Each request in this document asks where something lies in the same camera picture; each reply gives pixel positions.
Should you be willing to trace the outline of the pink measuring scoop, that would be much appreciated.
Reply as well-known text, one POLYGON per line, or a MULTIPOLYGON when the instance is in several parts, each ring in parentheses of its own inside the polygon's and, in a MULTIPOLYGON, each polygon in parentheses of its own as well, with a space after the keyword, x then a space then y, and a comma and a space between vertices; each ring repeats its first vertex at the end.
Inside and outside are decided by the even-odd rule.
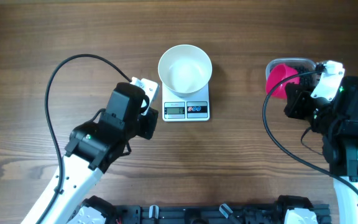
MULTIPOLYGON (((292 67, 289 67, 288 65, 285 65, 284 63, 278 64, 269 73, 269 76, 268 76, 268 79, 266 82, 266 86, 265 86, 266 93, 269 93, 271 91, 271 89, 280 81, 282 81, 292 75, 296 75, 297 73, 298 73, 297 70, 295 70, 292 67)), ((278 86, 277 89, 272 93, 272 97, 280 98, 280 99, 287 99, 285 85, 288 83, 299 84, 300 77, 292 78, 291 80, 278 86)))

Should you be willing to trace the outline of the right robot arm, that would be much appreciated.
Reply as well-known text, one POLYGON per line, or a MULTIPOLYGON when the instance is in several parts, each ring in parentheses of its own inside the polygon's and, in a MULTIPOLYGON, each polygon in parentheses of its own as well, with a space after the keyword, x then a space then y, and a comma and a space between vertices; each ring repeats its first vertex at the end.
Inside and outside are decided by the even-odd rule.
POLYGON ((285 91, 285 114, 307 120, 310 130, 323 137, 323 157, 335 176, 340 222, 358 223, 358 77, 344 77, 328 100, 299 84, 289 83, 285 91))

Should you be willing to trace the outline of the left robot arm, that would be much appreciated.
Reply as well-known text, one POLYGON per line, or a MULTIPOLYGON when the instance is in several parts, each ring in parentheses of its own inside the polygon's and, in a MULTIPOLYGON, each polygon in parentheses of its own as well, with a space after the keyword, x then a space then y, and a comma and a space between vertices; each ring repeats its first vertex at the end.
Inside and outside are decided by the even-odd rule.
POLYGON ((158 91, 159 85, 145 78, 118 83, 99 121, 89 120, 71 132, 62 169, 56 170, 23 222, 66 223, 109 166, 130 153, 130 139, 152 138, 158 111, 151 104, 158 91))

